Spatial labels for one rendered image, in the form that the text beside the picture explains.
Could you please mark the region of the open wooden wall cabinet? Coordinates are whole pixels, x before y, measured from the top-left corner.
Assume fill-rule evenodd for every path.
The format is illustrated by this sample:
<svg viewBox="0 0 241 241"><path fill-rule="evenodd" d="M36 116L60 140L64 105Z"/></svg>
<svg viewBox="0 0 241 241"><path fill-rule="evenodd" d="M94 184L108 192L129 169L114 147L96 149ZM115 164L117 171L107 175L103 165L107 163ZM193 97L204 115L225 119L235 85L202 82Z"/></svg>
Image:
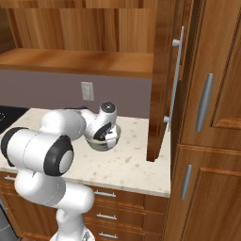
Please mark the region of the open wooden wall cabinet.
<svg viewBox="0 0 241 241"><path fill-rule="evenodd" d="M153 75L157 0L0 0L0 69Z"/></svg>

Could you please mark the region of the grey appliance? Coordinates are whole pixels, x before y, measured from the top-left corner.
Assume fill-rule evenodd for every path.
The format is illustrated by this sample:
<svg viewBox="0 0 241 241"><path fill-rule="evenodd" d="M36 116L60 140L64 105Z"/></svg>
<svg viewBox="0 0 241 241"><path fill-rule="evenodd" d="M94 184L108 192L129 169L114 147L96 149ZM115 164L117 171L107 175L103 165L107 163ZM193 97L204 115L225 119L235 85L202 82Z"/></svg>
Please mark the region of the grey appliance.
<svg viewBox="0 0 241 241"><path fill-rule="evenodd" d="M1 200L0 200L0 241L17 241L17 236L8 221L5 206Z"/></svg>

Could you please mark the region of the silver metal bowl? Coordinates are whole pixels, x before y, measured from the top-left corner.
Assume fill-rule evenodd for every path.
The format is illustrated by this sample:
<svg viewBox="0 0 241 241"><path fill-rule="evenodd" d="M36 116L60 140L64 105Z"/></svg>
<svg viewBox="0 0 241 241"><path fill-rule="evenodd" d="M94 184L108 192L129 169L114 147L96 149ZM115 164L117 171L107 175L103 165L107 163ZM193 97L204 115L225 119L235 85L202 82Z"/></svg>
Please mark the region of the silver metal bowl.
<svg viewBox="0 0 241 241"><path fill-rule="evenodd" d="M95 151L98 152L107 152L111 149L107 147L107 143L105 141L105 136L110 133L111 131L114 131L117 133L117 141L116 145L119 142L119 139L121 137L121 128L116 124L112 129L108 130L107 132L104 132L99 139L86 139L86 142L88 145Z"/></svg>

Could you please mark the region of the lower wooden cupboard door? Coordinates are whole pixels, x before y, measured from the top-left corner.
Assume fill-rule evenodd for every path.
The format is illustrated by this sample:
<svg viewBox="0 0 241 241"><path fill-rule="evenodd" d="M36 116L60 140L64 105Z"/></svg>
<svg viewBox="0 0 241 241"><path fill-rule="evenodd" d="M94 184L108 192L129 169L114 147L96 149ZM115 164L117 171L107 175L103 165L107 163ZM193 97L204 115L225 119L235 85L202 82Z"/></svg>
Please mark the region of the lower wooden cupboard door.
<svg viewBox="0 0 241 241"><path fill-rule="evenodd" d="M178 146L164 241L241 241L241 151Z"/></svg>

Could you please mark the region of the wooden drawer front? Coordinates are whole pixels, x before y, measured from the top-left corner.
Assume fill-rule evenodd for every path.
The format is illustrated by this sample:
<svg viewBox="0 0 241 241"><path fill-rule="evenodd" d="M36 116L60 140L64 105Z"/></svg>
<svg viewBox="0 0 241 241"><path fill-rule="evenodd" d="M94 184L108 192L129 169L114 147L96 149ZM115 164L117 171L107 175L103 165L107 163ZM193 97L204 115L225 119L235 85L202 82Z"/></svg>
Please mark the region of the wooden drawer front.
<svg viewBox="0 0 241 241"><path fill-rule="evenodd" d="M11 187L11 188L13 188L15 181L6 180L4 178L5 176L10 176L10 177L16 178L17 174L11 173L11 172L0 171L0 187Z"/></svg>
<svg viewBox="0 0 241 241"><path fill-rule="evenodd" d="M92 223L87 223L86 226L93 233L96 241L161 241L160 234L123 231ZM99 235L101 232L109 233L112 235L116 234L118 239L101 237Z"/></svg>
<svg viewBox="0 0 241 241"><path fill-rule="evenodd" d="M111 189L111 188L104 188L99 186L93 186L91 185L90 188L94 191L99 190L102 192L108 192L108 193L115 193L116 198L108 198L103 196L95 195L96 201L107 201L107 202L113 202L113 203L120 203L121 205L127 204L132 206L137 206L140 208L144 207L144 195L135 193L135 192L129 192L129 191L122 191L117 189Z"/></svg>
<svg viewBox="0 0 241 241"><path fill-rule="evenodd" d="M110 220L110 219L96 217L96 215L99 213L104 215L109 215L109 216L115 215L117 217L117 220ZM143 224L143 218L145 216L136 211L118 209L116 207L94 205L89 212L84 214L84 217L141 227Z"/></svg>

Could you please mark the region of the open wooden cabinet door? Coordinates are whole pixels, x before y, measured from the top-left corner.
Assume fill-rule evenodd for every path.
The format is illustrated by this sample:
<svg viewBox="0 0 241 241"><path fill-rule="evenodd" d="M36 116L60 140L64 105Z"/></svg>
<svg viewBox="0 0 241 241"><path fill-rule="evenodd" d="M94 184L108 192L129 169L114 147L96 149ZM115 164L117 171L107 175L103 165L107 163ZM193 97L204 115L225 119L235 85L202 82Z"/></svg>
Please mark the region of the open wooden cabinet door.
<svg viewBox="0 0 241 241"><path fill-rule="evenodd" d="M157 0L157 15L153 52L153 78L149 116L146 160L154 162L159 154L169 116L173 76L178 48L172 46L185 27L182 54L185 53L186 33L193 0Z"/></svg>

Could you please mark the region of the black hob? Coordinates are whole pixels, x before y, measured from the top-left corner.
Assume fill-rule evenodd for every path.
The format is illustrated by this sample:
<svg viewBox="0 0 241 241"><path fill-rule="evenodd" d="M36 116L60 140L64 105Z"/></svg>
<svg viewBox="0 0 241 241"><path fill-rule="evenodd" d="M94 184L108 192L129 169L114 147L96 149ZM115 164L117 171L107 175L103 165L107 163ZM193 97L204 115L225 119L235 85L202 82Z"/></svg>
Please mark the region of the black hob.
<svg viewBox="0 0 241 241"><path fill-rule="evenodd" d="M28 108L0 105L0 134L28 111Z"/></svg>

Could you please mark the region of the tall wooden cupboard door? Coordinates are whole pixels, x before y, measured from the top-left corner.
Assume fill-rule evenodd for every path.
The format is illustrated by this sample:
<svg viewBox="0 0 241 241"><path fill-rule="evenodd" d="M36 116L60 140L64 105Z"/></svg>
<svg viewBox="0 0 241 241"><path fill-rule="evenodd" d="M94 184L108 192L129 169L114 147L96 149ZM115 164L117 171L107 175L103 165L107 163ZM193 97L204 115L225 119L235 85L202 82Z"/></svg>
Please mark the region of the tall wooden cupboard door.
<svg viewBox="0 0 241 241"><path fill-rule="evenodd" d="M196 119L208 73L213 86L200 132ZM181 142L241 150L241 0L194 0L185 56Z"/></svg>

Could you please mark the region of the white wall outlet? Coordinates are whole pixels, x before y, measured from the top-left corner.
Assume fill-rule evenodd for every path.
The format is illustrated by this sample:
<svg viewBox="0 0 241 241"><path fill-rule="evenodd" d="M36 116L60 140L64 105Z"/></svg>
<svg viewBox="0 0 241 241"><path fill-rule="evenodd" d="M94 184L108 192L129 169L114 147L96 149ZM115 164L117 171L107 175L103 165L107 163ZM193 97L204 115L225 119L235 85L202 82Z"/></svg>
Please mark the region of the white wall outlet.
<svg viewBox="0 0 241 241"><path fill-rule="evenodd" d="M94 100L94 91L93 84L91 82L82 82L82 96L84 101L93 101Z"/></svg>

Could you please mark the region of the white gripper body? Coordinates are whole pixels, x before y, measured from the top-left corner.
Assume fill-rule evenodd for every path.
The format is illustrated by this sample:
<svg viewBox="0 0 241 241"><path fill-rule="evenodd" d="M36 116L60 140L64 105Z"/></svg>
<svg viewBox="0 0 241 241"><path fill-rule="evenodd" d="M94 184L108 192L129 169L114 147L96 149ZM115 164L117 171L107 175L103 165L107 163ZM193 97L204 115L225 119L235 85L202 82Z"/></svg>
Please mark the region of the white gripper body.
<svg viewBox="0 0 241 241"><path fill-rule="evenodd" d="M116 146L117 136L117 133L114 131L111 131L105 136L105 141L109 149L112 149Z"/></svg>

